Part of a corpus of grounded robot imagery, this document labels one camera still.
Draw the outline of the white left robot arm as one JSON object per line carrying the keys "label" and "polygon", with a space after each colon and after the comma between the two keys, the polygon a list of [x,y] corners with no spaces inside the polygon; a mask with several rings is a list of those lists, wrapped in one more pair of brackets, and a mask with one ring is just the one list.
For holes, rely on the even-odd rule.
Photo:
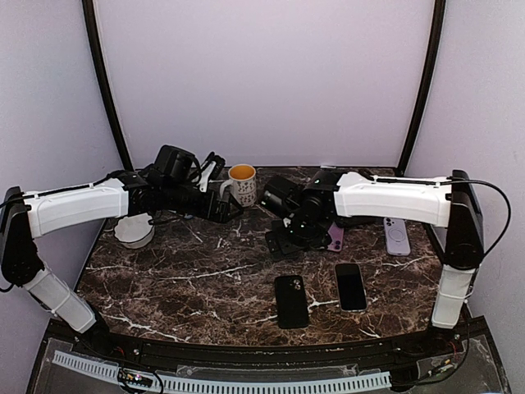
{"label": "white left robot arm", "polygon": [[119,170],[100,181],[42,192],[10,188],[1,204],[1,273],[10,286],[28,291],[75,332],[98,358],[116,350],[91,306],[39,257],[35,239],[50,232],[106,218],[164,210],[226,223],[244,211],[233,196],[223,199],[208,183],[225,166],[210,153],[204,163],[191,152],[163,145],[154,161],[137,171]]}

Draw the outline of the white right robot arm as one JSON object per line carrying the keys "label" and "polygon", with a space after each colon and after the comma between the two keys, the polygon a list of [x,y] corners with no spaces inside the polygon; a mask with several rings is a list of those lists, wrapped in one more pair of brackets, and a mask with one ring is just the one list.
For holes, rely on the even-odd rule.
{"label": "white right robot arm", "polygon": [[305,184],[272,177],[260,204],[281,219],[267,233],[271,252],[285,257],[302,250],[323,250],[339,218],[390,218],[422,222],[446,230],[432,327],[418,339],[424,355],[438,355],[450,343],[468,288],[484,259],[482,213],[468,174],[407,178],[367,170],[321,169]]}

